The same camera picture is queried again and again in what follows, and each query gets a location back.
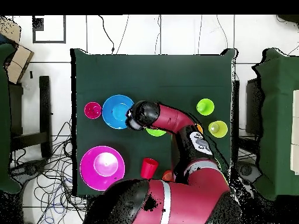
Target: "blue bowl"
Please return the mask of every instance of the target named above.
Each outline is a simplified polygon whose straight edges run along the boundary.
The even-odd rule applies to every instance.
[[[108,98],[102,108],[105,123],[114,129],[125,129],[126,113],[134,102],[127,96],[117,94]]]

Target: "pink bowl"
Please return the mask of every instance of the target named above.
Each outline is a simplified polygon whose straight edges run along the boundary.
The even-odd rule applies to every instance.
[[[124,160],[118,151],[111,147],[94,147],[83,155],[80,175],[90,188],[104,191],[124,177]]]
[[[100,117],[102,113],[102,107],[97,102],[89,102],[84,107],[84,113],[88,118],[94,120],[95,118]]]

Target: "white floor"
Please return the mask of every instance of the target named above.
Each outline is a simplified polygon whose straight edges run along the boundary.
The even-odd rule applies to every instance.
[[[159,15],[130,15],[126,33],[119,48],[127,15],[103,16],[105,29],[114,42],[115,52],[118,54],[155,54],[160,51],[160,37],[158,25]],[[20,44],[34,52],[32,62],[22,78],[23,95],[23,132],[24,134],[39,131],[39,76],[48,75],[51,81],[51,111],[52,133],[56,138],[63,123],[71,119],[71,57],[70,48],[81,48],[91,54],[110,54],[112,44],[104,33],[102,20],[99,16],[67,16],[66,17],[66,44],[33,44],[32,17],[9,16],[22,28]],[[45,39],[57,39],[61,35],[59,21],[44,16]],[[266,48],[279,48],[285,54],[299,45],[299,29],[294,23],[279,22],[276,15],[162,15],[161,51],[162,54],[219,54],[226,47],[235,47],[238,51],[236,72],[241,88],[239,93],[239,122],[240,128],[245,128],[246,112],[245,86],[248,80],[256,77],[251,66],[262,59],[262,51]],[[299,55],[295,49],[290,55]],[[66,127],[60,133],[56,142],[66,139],[70,132]],[[23,160],[41,158],[39,146],[27,149]],[[52,181],[40,176],[39,183],[44,186]],[[23,210],[26,222],[37,223],[42,215],[40,201],[33,195],[36,188],[36,179],[32,180],[25,189]],[[43,192],[36,191],[37,198],[41,199]],[[54,223],[44,220],[41,224],[57,224],[64,214],[51,210],[49,216]],[[65,224],[82,224],[75,211],[67,213]]]

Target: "pink cup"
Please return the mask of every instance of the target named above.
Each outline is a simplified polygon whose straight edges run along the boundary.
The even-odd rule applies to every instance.
[[[151,179],[154,176],[154,173],[158,167],[159,163],[151,158],[144,158],[142,161],[142,168],[140,176],[144,179]]]
[[[100,117],[102,107],[97,102],[89,102],[84,107],[84,113],[88,118],[94,120],[95,118]]]

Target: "green cup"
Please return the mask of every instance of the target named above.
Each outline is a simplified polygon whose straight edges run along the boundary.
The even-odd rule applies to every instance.
[[[160,137],[160,136],[162,136],[166,133],[166,131],[163,131],[161,129],[148,129],[148,128],[146,128],[146,130],[150,135],[152,135],[154,137]]]
[[[215,121],[208,125],[208,131],[216,138],[224,137],[228,128],[225,122],[223,121]]]
[[[196,110],[201,115],[210,115],[214,111],[214,103],[210,99],[202,99],[196,105]]]

